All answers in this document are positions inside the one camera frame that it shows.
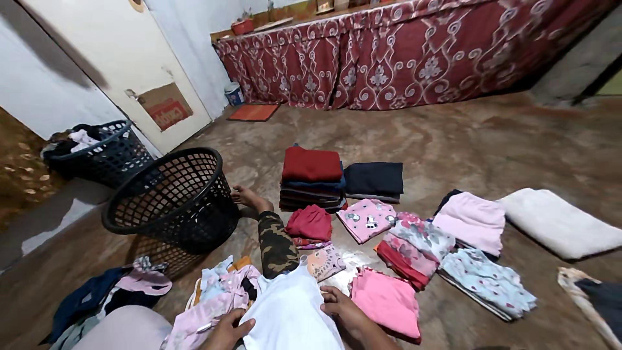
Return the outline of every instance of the human hand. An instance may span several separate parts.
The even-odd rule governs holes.
[[[247,335],[255,326],[255,319],[251,318],[239,326],[234,326],[244,316],[246,310],[238,308],[224,315],[214,331],[203,343],[203,350],[232,350],[240,338]]]
[[[328,315],[339,317],[343,327],[355,339],[361,341],[367,330],[378,327],[349,296],[339,289],[333,286],[321,286],[320,290],[326,292],[322,294],[324,304],[320,309]]]

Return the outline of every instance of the red floral curtain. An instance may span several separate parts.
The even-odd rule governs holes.
[[[329,110],[455,102],[546,64],[615,0],[413,0],[220,40],[247,102]]]

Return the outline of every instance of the plastic container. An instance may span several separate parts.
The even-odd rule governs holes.
[[[238,206],[211,148],[168,154],[117,190],[101,213],[115,234],[141,234],[205,254],[224,243],[239,220]]]
[[[244,103],[244,95],[242,95],[242,89],[236,82],[230,83],[225,87],[225,96],[229,100],[229,104],[232,106],[239,106]]]
[[[129,120],[111,121],[97,126],[102,141],[80,151],[45,158],[63,177],[74,176],[118,188],[153,158],[132,131]]]
[[[254,30],[253,22],[250,18],[243,21],[235,22],[231,25],[231,30],[235,35],[250,33]]]

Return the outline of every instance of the camouflage pants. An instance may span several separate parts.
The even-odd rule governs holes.
[[[298,267],[298,249],[285,233],[281,218],[273,212],[259,215],[259,248],[264,276],[269,280]]]

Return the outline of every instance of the white folded towel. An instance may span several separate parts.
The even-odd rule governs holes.
[[[622,230],[569,204],[546,189],[524,188],[497,200],[526,234],[564,259],[578,259],[622,245]]]

